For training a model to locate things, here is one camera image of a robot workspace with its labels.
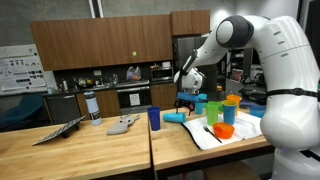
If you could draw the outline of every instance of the bottle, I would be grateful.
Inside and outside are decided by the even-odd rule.
[[[89,110],[89,115],[91,124],[93,126],[98,126],[102,123],[102,119],[100,117],[100,110],[97,104],[96,94],[93,91],[83,93],[87,102],[87,107]]]

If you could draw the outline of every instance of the wooden tabletop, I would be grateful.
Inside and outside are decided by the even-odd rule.
[[[164,113],[175,112],[175,110],[162,111]],[[185,112],[187,120],[203,117],[194,112],[188,116],[188,110],[181,108],[179,112]],[[221,157],[241,151],[251,150],[260,147],[266,147],[270,144],[264,136],[243,140],[220,146],[210,150],[199,150],[192,141],[188,132],[179,123],[165,122],[161,119],[161,129],[151,131],[152,156],[155,170],[162,170],[188,163],[194,163],[201,160]]]
[[[1,179],[93,179],[150,168],[146,113],[127,133],[106,135],[119,117],[90,121],[70,137],[32,146],[63,125],[0,133]]]

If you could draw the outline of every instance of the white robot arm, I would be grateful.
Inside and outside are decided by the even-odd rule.
[[[254,48],[263,68],[267,108],[260,126],[277,148],[273,179],[320,179],[320,73],[295,19],[231,16],[223,20],[175,75],[175,81],[181,80],[182,88],[199,89],[202,79],[193,68],[215,64],[226,49],[236,48]],[[307,158],[306,151],[313,158]]]

